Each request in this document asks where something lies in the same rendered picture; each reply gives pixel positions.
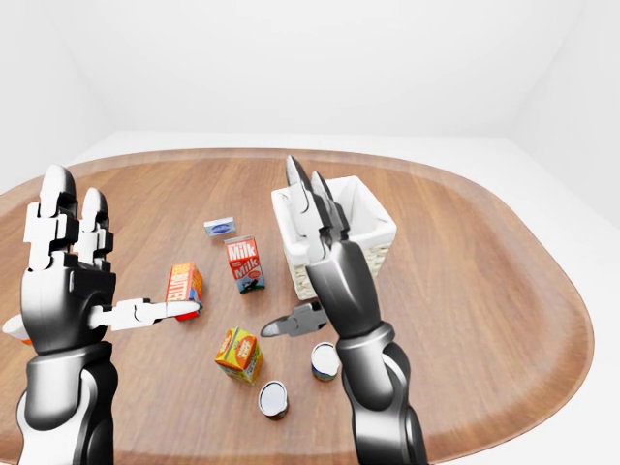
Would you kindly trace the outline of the tin with red green label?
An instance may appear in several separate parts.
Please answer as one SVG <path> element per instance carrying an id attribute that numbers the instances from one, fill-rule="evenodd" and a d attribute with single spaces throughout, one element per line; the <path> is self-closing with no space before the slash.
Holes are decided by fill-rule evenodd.
<path id="1" fill-rule="evenodd" d="M 267 382 L 259 393 L 258 405 L 262 414 L 268 419 L 282 419 L 289 408 L 288 393 L 285 386 L 276 380 Z"/>

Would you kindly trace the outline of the tin with blue yellow label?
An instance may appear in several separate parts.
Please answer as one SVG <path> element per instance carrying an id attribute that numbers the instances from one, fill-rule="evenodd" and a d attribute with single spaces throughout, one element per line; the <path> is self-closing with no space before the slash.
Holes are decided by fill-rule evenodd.
<path id="1" fill-rule="evenodd" d="M 313 348 L 311 367 L 313 375 L 320 381 L 328 382 L 336 377 L 340 361 L 331 343 L 321 342 Z"/>

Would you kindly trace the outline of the red milk carton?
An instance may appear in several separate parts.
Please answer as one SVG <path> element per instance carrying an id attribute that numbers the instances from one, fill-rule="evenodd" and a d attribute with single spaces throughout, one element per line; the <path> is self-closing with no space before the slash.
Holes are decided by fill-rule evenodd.
<path id="1" fill-rule="evenodd" d="M 247 294 L 263 290 L 264 275 L 253 235 L 230 238 L 224 241 L 230 268 L 239 292 Z"/>

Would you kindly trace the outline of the orange juice carton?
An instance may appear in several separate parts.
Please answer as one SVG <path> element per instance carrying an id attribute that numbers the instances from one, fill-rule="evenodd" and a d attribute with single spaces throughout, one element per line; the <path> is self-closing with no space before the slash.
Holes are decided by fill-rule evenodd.
<path id="1" fill-rule="evenodd" d="M 257 337 L 237 326 L 227 331 L 214 361 L 229 377 L 253 386 L 264 355 Z"/>

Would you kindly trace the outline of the small blue white box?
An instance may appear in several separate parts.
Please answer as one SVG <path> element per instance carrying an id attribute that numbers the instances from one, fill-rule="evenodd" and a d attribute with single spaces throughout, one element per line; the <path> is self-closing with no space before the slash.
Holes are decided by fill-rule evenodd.
<path id="1" fill-rule="evenodd" d="M 204 222 L 203 226 L 208 236 L 222 235 L 236 231 L 236 225 L 233 217 L 210 220 Z"/>

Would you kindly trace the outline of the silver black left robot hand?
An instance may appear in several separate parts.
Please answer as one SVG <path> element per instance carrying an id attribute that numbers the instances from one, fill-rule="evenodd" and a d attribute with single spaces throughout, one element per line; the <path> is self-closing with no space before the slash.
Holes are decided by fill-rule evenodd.
<path id="1" fill-rule="evenodd" d="M 114 302 L 116 276 L 105 196 L 97 189 L 78 201 L 71 173 L 50 166 L 40 199 L 27 207 L 24 240 L 30 245 L 21 282 L 21 318 L 35 351 L 53 354 L 101 341 L 108 329 L 151 326 L 193 313 L 193 300 Z"/>

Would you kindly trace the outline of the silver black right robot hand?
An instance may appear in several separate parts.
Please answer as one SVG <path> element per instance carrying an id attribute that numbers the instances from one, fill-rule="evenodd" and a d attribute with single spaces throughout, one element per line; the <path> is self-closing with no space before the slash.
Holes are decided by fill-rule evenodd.
<path id="1" fill-rule="evenodd" d="M 342 206 L 323 177 L 316 171 L 308 176 L 292 156 L 286 160 L 286 176 L 294 224 L 307 240 L 306 273 L 319 301 L 269 322 L 261 336 L 296 337 L 327 323 L 342 339 L 369 333 L 382 322 L 377 292 L 361 248 L 349 239 Z"/>

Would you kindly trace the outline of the white orange object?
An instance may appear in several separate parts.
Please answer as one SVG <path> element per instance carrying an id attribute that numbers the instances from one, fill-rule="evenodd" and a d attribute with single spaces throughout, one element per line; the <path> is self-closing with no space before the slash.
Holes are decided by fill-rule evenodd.
<path id="1" fill-rule="evenodd" d="M 32 344 L 31 339 L 25 329 L 22 316 L 20 314 L 9 318 L 3 324 L 2 331 L 5 334 L 12 336 L 13 338 L 20 340 L 24 344 Z"/>

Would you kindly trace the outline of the orange red butter box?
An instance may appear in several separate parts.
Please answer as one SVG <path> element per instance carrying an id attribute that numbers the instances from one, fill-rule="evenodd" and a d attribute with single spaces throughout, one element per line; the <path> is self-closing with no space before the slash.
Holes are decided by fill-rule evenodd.
<path id="1" fill-rule="evenodd" d="M 194 262 L 174 264 L 170 269 L 166 302 L 180 300 L 202 305 L 202 276 Z"/>

